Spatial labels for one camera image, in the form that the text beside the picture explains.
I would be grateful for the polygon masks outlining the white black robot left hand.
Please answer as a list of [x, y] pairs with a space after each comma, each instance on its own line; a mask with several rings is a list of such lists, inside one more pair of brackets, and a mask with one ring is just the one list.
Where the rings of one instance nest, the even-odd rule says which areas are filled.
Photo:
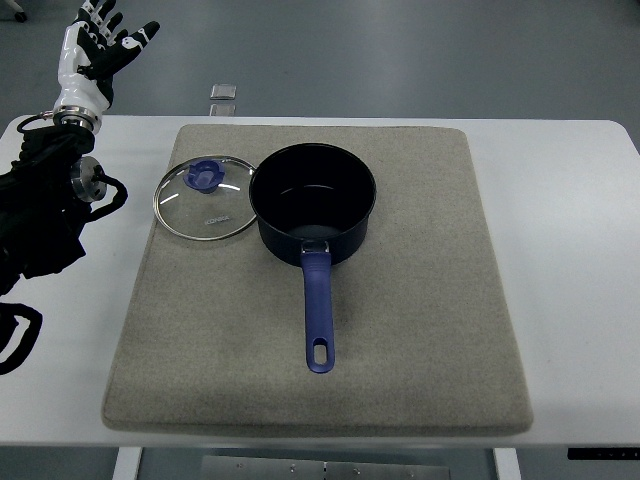
[[151, 21], [135, 31], [122, 29], [114, 1], [85, 1], [66, 28], [53, 106], [56, 124], [72, 124], [96, 134], [113, 104], [113, 78], [132, 63], [160, 29]]

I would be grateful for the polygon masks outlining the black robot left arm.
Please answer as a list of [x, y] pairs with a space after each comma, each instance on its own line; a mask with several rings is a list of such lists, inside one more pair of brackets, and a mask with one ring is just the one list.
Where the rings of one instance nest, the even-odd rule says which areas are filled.
[[85, 256], [86, 224], [120, 209], [126, 187], [91, 157], [95, 135], [78, 123], [30, 128], [1, 176], [1, 292], [20, 279], [58, 274]]

